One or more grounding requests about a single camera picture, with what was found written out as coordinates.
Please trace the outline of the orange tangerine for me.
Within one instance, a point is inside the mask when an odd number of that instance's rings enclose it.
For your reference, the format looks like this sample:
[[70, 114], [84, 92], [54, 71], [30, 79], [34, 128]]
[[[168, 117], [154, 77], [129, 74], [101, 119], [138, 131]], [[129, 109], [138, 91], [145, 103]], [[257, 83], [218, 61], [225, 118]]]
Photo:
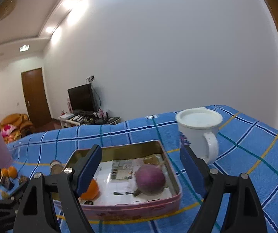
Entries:
[[15, 179], [18, 176], [18, 171], [17, 171], [17, 169], [14, 166], [8, 167], [7, 172], [8, 172], [8, 176], [10, 178]]
[[1, 176], [9, 177], [8, 170], [6, 168], [1, 169]]
[[100, 193], [99, 186], [96, 180], [92, 179], [87, 191], [81, 194], [82, 200], [95, 200]]

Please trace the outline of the dark water chestnut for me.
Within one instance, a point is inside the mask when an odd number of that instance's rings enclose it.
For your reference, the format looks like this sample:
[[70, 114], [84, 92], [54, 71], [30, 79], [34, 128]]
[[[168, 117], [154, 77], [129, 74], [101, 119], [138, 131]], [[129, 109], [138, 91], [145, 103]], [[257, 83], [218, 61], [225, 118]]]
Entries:
[[29, 182], [29, 178], [27, 176], [21, 175], [18, 180], [19, 185], [21, 185], [23, 183], [27, 183], [27, 182]]

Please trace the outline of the pink floral cushion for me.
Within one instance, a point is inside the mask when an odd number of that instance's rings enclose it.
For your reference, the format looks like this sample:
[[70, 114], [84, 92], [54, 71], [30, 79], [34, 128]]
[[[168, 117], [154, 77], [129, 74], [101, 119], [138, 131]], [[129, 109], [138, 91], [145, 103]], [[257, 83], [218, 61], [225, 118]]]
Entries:
[[16, 129], [16, 126], [7, 124], [1, 129], [1, 135], [3, 138], [9, 136], [14, 130]]

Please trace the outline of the brown leather sofa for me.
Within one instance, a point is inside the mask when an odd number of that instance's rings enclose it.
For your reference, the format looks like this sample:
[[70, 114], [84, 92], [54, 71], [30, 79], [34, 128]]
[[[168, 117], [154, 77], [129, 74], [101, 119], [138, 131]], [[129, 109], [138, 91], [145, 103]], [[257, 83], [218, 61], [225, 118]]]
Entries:
[[27, 114], [11, 114], [6, 116], [0, 122], [0, 132], [1, 129], [7, 124], [16, 126], [16, 129], [9, 136], [3, 138], [6, 144], [35, 133], [35, 126], [30, 121]]

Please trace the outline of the blue plaid tablecloth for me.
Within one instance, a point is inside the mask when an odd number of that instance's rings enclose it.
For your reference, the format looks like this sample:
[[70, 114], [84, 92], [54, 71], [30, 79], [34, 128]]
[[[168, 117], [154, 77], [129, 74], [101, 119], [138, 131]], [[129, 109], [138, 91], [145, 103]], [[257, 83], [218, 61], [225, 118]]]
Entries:
[[[221, 173], [236, 176], [247, 173], [259, 196], [268, 232], [278, 232], [278, 130], [225, 105], [212, 105], [223, 122], [217, 140], [219, 157], [213, 167]], [[76, 149], [125, 145], [159, 140], [173, 163], [182, 186], [178, 211], [131, 221], [98, 221], [95, 232], [186, 232], [200, 207], [200, 196], [194, 192], [180, 161], [178, 127], [175, 113], [149, 115], [117, 125], [83, 125], [35, 133], [8, 144], [14, 166], [31, 177], [40, 171], [49, 173], [50, 162], [65, 163]]]

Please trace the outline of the brown wooden door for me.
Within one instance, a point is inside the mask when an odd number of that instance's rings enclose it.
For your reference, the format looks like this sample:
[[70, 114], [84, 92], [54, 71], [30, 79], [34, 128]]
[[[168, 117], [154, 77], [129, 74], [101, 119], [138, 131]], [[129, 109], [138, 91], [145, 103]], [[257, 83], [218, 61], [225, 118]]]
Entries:
[[46, 98], [42, 68], [22, 72], [21, 78], [30, 121], [36, 128], [42, 127], [52, 120]]

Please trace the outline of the white lidded floral mug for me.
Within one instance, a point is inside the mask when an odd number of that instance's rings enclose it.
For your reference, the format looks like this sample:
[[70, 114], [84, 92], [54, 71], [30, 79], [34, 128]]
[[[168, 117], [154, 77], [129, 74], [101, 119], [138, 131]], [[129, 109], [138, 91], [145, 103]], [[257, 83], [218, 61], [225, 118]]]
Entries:
[[193, 153], [206, 164], [216, 161], [219, 155], [217, 132], [223, 117], [214, 110], [205, 107], [180, 111], [175, 119], [181, 146], [190, 146]]

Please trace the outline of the purple onion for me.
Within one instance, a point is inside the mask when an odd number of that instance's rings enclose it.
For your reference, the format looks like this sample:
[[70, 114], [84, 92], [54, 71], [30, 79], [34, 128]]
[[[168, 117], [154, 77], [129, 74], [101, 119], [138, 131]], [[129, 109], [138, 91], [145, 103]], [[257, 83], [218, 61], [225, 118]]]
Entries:
[[136, 191], [133, 192], [135, 197], [139, 194], [154, 196], [164, 190], [166, 179], [158, 166], [145, 164], [135, 172], [134, 176], [137, 185]]

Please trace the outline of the pink metal tin box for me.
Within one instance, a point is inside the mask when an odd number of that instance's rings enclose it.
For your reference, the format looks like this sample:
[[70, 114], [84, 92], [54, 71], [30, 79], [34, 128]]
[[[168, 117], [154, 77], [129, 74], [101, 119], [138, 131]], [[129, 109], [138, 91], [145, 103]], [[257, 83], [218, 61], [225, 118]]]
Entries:
[[104, 147], [102, 149], [100, 163], [111, 160], [131, 160], [138, 158], [146, 159], [147, 161], [145, 163], [153, 163], [160, 166], [160, 163], [162, 163], [168, 171], [169, 179], [172, 182], [176, 194], [171, 198], [136, 205], [95, 206], [81, 204], [87, 219], [111, 221], [137, 220], [162, 216], [179, 209], [182, 198], [182, 187], [174, 173], [165, 149], [158, 140]]

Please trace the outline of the white tv stand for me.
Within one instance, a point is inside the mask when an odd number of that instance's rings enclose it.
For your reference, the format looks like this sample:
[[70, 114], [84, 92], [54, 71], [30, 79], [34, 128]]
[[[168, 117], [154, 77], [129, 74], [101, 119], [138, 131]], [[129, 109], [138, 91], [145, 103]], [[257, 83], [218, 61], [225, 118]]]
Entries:
[[[70, 128], [73, 126], [80, 126], [80, 125], [97, 125], [94, 124], [94, 118], [95, 115], [80, 116], [80, 115], [66, 113], [61, 115], [58, 118], [58, 120], [60, 121], [62, 128]], [[115, 125], [118, 124], [120, 121], [121, 121], [120, 117], [109, 117], [109, 122], [107, 123], [107, 125]]]

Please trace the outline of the black wifi router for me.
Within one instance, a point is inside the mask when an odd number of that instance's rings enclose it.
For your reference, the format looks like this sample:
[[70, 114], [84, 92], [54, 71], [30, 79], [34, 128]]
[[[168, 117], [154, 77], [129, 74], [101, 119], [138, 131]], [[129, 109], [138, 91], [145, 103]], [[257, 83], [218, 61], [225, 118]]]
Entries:
[[100, 111], [94, 114], [95, 114], [94, 124], [103, 125], [109, 122], [109, 115], [107, 111], [105, 113], [103, 111]]

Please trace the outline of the black television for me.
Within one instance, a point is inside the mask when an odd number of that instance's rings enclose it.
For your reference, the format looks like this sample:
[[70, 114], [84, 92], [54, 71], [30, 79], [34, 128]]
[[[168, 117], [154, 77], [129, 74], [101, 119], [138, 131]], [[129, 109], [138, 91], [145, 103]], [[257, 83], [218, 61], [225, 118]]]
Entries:
[[91, 84], [84, 84], [67, 90], [72, 110], [96, 112], [96, 103]]

